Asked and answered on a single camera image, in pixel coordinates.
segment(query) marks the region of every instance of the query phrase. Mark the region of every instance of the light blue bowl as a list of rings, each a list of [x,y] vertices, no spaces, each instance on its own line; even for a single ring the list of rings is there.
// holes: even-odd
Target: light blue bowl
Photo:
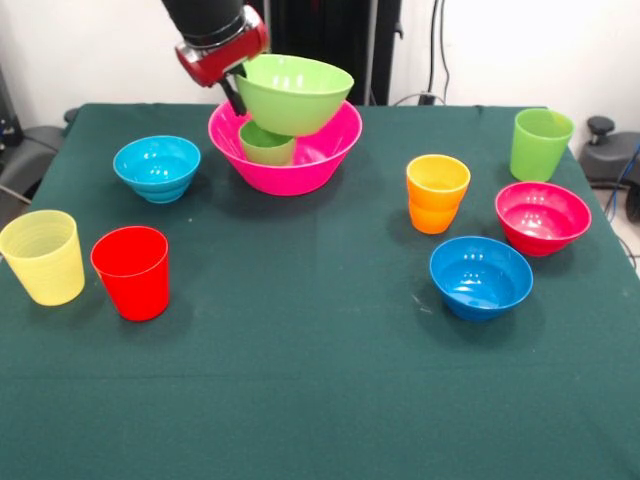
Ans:
[[[113,159],[113,169],[122,181],[151,203],[170,203],[180,198],[199,164],[198,147],[169,135],[136,140]]]
[[[510,246],[485,237],[457,237],[431,254],[429,271],[445,303],[458,317],[485,322],[522,302],[533,272]]]

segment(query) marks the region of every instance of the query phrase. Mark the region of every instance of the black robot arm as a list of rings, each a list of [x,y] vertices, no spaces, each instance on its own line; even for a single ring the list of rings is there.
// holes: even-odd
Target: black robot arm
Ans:
[[[242,0],[162,0],[185,42],[195,49],[214,48],[244,25]]]

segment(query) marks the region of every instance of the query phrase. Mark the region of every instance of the green bowl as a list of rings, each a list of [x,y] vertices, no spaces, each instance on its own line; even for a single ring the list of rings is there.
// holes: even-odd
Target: green bowl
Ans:
[[[260,128],[280,135],[311,135],[342,105],[353,77],[328,63],[289,55],[258,55],[236,75],[238,92]]]

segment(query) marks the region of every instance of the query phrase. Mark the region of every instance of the cup rim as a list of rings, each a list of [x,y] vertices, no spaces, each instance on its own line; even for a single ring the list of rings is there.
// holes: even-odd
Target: cup rim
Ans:
[[[131,273],[128,275],[114,275],[113,273],[109,273],[103,269],[100,269],[96,266],[95,262],[94,262],[94,253],[96,251],[96,248],[98,247],[98,245],[107,239],[107,237],[110,237],[114,234],[117,234],[119,232],[121,232],[122,230],[132,230],[132,229],[142,229],[142,230],[150,230],[155,234],[158,234],[164,241],[164,252],[162,254],[162,256],[160,257],[160,259],[154,263],[152,266],[150,266],[149,268],[142,270],[140,272],[136,272],[136,273]],[[91,260],[91,265],[93,266],[93,268],[99,273],[99,274],[104,274],[107,275],[111,278],[131,278],[131,277],[137,277],[139,275],[143,275],[151,270],[153,270],[154,268],[156,268],[158,265],[160,265],[164,259],[167,257],[167,255],[169,254],[169,240],[167,239],[166,235],[164,233],[162,233],[160,230],[157,230],[153,227],[147,227],[145,225],[128,225],[126,227],[120,227],[120,228],[116,228],[115,230],[111,230],[110,232],[105,233],[104,235],[102,235],[97,241],[96,243],[94,243],[93,247],[91,248],[91,253],[89,254],[89,259]]]
[[[424,185],[421,185],[420,183],[416,182],[410,175],[409,171],[411,169],[411,165],[413,165],[414,162],[417,162],[418,160],[421,160],[423,158],[434,158],[434,157],[444,157],[448,160],[453,160],[454,163],[457,163],[459,165],[462,166],[462,168],[464,169],[465,173],[466,173],[466,179],[465,181],[458,187],[455,188],[449,188],[449,189],[441,189],[441,188],[430,188],[430,187],[426,187]],[[469,167],[467,167],[461,160],[458,160],[455,157],[452,157],[450,155],[445,155],[442,153],[429,153],[426,155],[420,155],[418,157],[415,157],[413,160],[411,160],[406,168],[406,174],[407,174],[407,179],[411,182],[412,185],[415,185],[416,187],[418,187],[420,190],[423,190],[425,192],[431,192],[431,193],[454,193],[454,192],[458,192],[460,190],[464,190],[465,188],[467,188],[469,186],[469,182],[471,182],[471,170],[469,170]]]
[[[555,115],[558,115],[558,116],[562,117],[563,120],[566,120],[567,122],[569,122],[569,125],[571,125],[571,131],[569,133],[567,133],[566,135],[560,135],[560,136],[555,136],[555,137],[547,137],[547,136],[544,136],[544,135],[536,135],[535,133],[531,133],[529,130],[527,130],[522,125],[520,125],[520,122],[519,122],[521,116],[524,116],[527,113],[531,113],[531,112],[549,112],[549,113],[553,113]],[[571,136],[574,134],[574,132],[576,130],[576,126],[573,123],[573,120],[571,120],[569,117],[567,117],[564,113],[560,113],[560,112],[557,112],[555,110],[551,110],[549,108],[525,108],[523,110],[520,110],[515,116],[514,123],[515,123],[517,128],[519,128],[520,130],[525,132],[527,135],[531,135],[532,137],[535,137],[535,138],[537,138],[539,140],[544,140],[544,141],[556,141],[556,140],[569,139],[569,138],[571,138]]]
[[[1,252],[2,255],[7,259],[19,260],[21,262],[39,261],[39,260],[45,259],[46,257],[54,255],[60,249],[69,245],[73,241],[73,237],[74,236],[77,237],[78,235],[78,224],[76,223],[75,219],[71,215],[69,215],[67,212],[63,212],[62,210],[55,210],[55,209],[34,210],[32,212],[27,212],[24,215],[20,215],[18,218],[14,218],[7,225],[4,226],[2,231],[0,231],[0,245],[2,244],[2,237],[6,235],[7,230],[10,229],[10,227],[12,226],[13,228],[16,228],[15,225],[19,223],[18,221],[21,220],[22,218],[25,218],[27,216],[37,216],[37,215],[51,214],[51,213],[55,213],[56,215],[61,215],[65,217],[66,220],[69,220],[71,222],[71,226],[72,226],[71,234],[69,235],[69,238],[67,238],[64,241],[62,245],[60,245],[59,247],[57,247],[56,249],[50,252],[43,253],[42,255],[38,255],[37,257],[21,257],[17,255],[8,254],[7,252],[4,252],[4,251]]]
[[[118,157],[120,156],[120,154],[127,148],[131,147],[132,145],[136,144],[136,143],[141,143],[144,141],[148,141],[151,139],[164,139],[164,138],[172,138],[172,139],[178,139],[180,141],[183,141],[185,143],[187,143],[189,146],[193,147],[195,149],[195,151],[198,153],[198,156],[196,158],[196,162],[193,165],[193,167],[191,169],[189,169],[189,171],[187,171],[186,173],[180,175],[179,177],[176,178],[172,178],[171,180],[165,180],[162,182],[141,182],[139,180],[134,180],[133,178],[129,178],[129,177],[125,177],[122,173],[120,173],[120,171],[118,170],[118,168],[116,167],[116,161],[118,160]],[[120,148],[120,150],[118,150],[118,152],[114,155],[113,157],[113,171],[116,172],[116,175],[118,177],[120,177],[120,179],[125,182],[125,183],[132,183],[134,185],[144,185],[144,186],[154,186],[154,185],[167,185],[173,182],[179,182],[181,180],[184,180],[186,178],[189,178],[189,176],[193,175],[193,173],[198,169],[198,167],[200,166],[200,160],[202,159],[202,152],[200,152],[200,149],[198,148],[198,146],[193,143],[191,140],[187,140],[184,137],[178,137],[177,135],[150,135],[148,137],[141,137],[138,138],[132,142],[127,143],[125,146],[123,146],[122,148]]]
[[[540,237],[533,237],[531,235],[527,235],[526,233],[522,233],[520,232],[520,230],[517,230],[518,232],[520,232],[522,235],[529,237],[529,238],[536,238],[537,240],[540,241],[553,241],[553,242],[566,242],[566,241],[572,241],[575,240],[576,238],[584,235],[589,228],[591,228],[591,222],[593,220],[593,215],[591,214],[591,209],[589,208],[589,206],[587,205],[587,202],[585,202],[582,198],[580,198],[579,195],[577,195],[576,193],[572,192],[571,190],[569,190],[568,188],[564,188],[561,187],[560,185],[556,185],[555,183],[551,183],[551,182],[514,182],[514,183],[510,183],[509,185],[506,185],[505,187],[501,188],[500,191],[496,194],[494,200],[493,200],[493,205],[496,211],[496,215],[498,216],[498,219],[504,223],[505,225],[508,225],[509,228],[512,228],[515,230],[515,227],[513,226],[513,224],[511,222],[508,222],[507,219],[504,217],[504,215],[502,214],[502,212],[500,211],[500,208],[498,207],[498,201],[500,200],[500,198],[504,195],[504,193],[508,190],[511,190],[512,188],[518,186],[518,185],[538,185],[538,186],[544,186],[550,189],[555,189],[555,190],[559,190],[564,192],[565,194],[576,198],[579,203],[585,208],[585,210],[587,211],[587,223],[584,226],[584,228],[580,231],[578,231],[577,233],[572,233],[571,235],[565,235],[562,237],[554,237],[552,239],[545,239],[545,238],[540,238]]]
[[[260,149],[260,150],[271,150],[273,148],[282,148],[282,147],[286,147],[287,145],[289,145],[290,143],[294,143],[296,141],[296,137],[294,137],[293,135],[281,135],[279,133],[273,133],[273,132],[269,132],[268,130],[264,130],[265,132],[268,132],[272,135],[278,135],[279,137],[285,137],[287,140],[280,143],[279,145],[272,145],[271,147],[261,147],[259,145],[256,145],[254,143],[251,143],[250,141],[248,141],[247,139],[244,138],[244,136],[242,135],[242,132],[244,131],[244,128],[249,125],[250,123],[252,123],[254,125],[256,125],[258,128],[264,130],[264,128],[262,128],[260,125],[258,125],[256,123],[255,120],[253,120],[252,118],[250,118],[249,120],[247,120],[239,129],[238,129],[238,138],[240,139],[240,142],[248,145],[251,148],[256,148],[256,149]]]

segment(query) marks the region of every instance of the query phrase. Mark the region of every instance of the pink bowl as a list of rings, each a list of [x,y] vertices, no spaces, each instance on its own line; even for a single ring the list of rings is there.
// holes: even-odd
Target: pink bowl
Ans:
[[[516,250],[543,257],[566,247],[591,225],[591,211],[575,193],[552,183],[520,182],[496,196],[498,219]]]
[[[250,119],[251,114],[236,116],[225,102],[209,119],[209,137],[249,185],[271,195],[302,195],[322,187],[362,133],[360,114],[345,101],[318,132],[298,137],[293,165],[273,167],[249,162],[244,154],[238,131]]]

